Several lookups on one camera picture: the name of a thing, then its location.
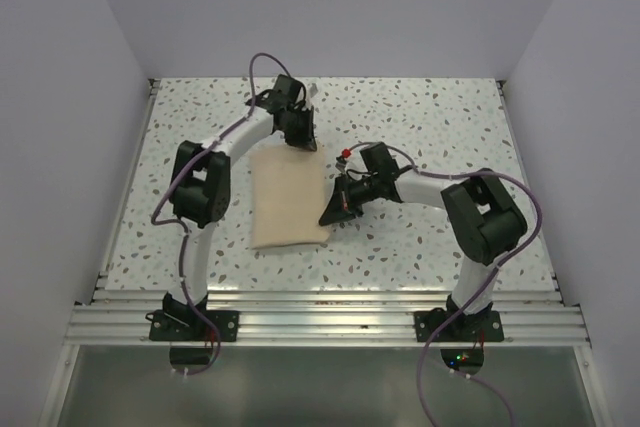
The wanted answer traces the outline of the beige cloth mat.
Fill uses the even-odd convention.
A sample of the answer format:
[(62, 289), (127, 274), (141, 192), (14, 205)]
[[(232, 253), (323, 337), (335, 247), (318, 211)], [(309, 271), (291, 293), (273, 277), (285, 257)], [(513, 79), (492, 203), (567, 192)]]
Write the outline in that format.
[(325, 152), (286, 145), (250, 157), (254, 249), (321, 244), (329, 229), (319, 225), (327, 201)]

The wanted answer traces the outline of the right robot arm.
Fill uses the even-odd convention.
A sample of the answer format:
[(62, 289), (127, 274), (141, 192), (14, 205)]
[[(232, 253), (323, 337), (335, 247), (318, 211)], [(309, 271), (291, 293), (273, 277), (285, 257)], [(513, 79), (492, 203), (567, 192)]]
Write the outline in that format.
[(491, 316), (500, 268), (528, 245), (520, 241), (527, 221), (504, 184), (527, 196), (532, 193), (522, 182), (491, 169), (439, 174), (421, 171), (413, 161), (401, 167), (391, 155), (398, 151), (383, 142), (343, 150), (336, 159), (340, 174), (319, 224), (358, 218), (366, 203), (380, 199), (444, 210), (463, 253), (462, 265), (446, 307), (427, 313), (424, 324), (436, 337), (468, 339)]

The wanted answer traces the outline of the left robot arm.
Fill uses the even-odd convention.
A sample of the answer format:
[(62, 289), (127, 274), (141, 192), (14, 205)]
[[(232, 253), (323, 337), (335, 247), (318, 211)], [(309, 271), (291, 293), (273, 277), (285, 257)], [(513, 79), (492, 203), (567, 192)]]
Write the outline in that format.
[(253, 93), (249, 110), (219, 133), (200, 142), (184, 141), (176, 153), (171, 184), (161, 202), (172, 205), (184, 237), (177, 286), (165, 294), (162, 311), (185, 339), (201, 337), (208, 326), (206, 268), (211, 236), (231, 200), (231, 169), (255, 144), (281, 133), (287, 146), (314, 152), (314, 111), (306, 86), (289, 75)]

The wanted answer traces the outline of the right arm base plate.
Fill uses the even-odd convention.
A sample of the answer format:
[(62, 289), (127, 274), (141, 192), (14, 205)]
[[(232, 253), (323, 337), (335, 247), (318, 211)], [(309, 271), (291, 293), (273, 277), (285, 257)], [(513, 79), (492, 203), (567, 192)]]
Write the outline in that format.
[[(454, 311), (435, 308), (413, 313), (415, 337), (418, 342), (426, 342), (433, 333), (445, 324)], [(505, 340), (501, 317), (492, 306), (477, 314), (461, 313), (439, 331), (432, 342), (444, 343), (499, 343)]]

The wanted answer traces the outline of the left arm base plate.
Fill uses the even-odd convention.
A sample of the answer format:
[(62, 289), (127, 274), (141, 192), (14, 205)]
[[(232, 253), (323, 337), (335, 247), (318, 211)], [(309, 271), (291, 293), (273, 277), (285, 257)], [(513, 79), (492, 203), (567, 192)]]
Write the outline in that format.
[(220, 342), (235, 342), (240, 325), (240, 313), (233, 310), (210, 310), (204, 313), (208, 323), (196, 316), (190, 322), (183, 322), (168, 316), (162, 310), (149, 312), (145, 319), (150, 322), (149, 339), (156, 342), (198, 342), (212, 339), (213, 324)]

